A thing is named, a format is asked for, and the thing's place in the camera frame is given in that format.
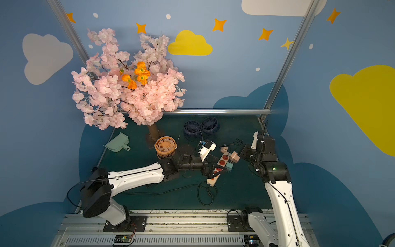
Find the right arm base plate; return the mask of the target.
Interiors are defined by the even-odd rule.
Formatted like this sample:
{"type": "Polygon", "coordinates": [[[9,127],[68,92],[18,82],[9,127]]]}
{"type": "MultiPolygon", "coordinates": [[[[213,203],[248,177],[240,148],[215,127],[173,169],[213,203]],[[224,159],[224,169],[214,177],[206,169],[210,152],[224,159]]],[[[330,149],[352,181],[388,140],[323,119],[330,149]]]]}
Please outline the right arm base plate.
{"type": "Polygon", "coordinates": [[[229,232],[248,232],[249,229],[244,226],[242,218],[238,215],[227,216],[227,227],[229,232]]]}

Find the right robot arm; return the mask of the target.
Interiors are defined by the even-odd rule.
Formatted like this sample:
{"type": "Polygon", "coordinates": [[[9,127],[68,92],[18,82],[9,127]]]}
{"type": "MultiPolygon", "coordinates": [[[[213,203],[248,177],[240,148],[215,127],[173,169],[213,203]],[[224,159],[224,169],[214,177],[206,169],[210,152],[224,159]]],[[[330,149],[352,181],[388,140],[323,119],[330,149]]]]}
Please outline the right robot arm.
{"type": "Polygon", "coordinates": [[[240,156],[255,168],[273,208],[277,230],[260,210],[246,210],[247,223],[260,243],[264,247],[308,247],[293,198],[291,175],[287,165],[278,160],[275,140],[256,132],[253,144],[245,146],[240,156]]]}

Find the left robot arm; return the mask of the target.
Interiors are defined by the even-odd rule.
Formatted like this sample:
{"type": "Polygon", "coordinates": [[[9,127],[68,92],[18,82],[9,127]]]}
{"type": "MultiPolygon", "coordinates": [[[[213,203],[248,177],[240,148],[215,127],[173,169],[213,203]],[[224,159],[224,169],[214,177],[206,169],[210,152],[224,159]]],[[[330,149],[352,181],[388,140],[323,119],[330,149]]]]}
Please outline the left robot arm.
{"type": "Polygon", "coordinates": [[[124,228],[131,224],[129,210],[117,203],[114,196],[137,187],[171,181],[182,171],[200,171],[209,181],[227,172],[225,165],[214,165],[205,157],[188,154],[188,148],[183,146],[171,157],[146,167],[112,172],[97,169],[80,189],[83,217],[101,217],[115,228],[124,228]]]}

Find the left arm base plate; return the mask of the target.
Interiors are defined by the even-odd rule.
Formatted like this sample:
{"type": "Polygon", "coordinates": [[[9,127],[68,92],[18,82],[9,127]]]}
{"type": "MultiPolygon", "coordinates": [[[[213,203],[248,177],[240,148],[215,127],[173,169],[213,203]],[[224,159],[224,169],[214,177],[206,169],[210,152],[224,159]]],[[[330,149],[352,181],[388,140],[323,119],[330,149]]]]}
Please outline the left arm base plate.
{"type": "Polygon", "coordinates": [[[109,221],[106,221],[103,231],[106,233],[144,232],[147,220],[147,216],[132,215],[128,216],[124,222],[118,225],[111,225],[109,221]]]}

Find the white red power strip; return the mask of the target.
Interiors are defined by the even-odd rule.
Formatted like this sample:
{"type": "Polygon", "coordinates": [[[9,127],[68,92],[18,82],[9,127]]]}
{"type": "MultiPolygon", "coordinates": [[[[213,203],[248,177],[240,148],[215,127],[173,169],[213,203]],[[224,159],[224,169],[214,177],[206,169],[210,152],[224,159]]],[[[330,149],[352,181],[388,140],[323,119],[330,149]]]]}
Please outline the white red power strip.
{"type": "Polygon", "coordinates": [[[219,161],[213,167],[213,171],[210,174],[210,178],[207,179],[206,184],[214,187],[220,175],[228,172],[226,165],[229,161],[229,152],[224,152],[220,157],[219,161]]]}

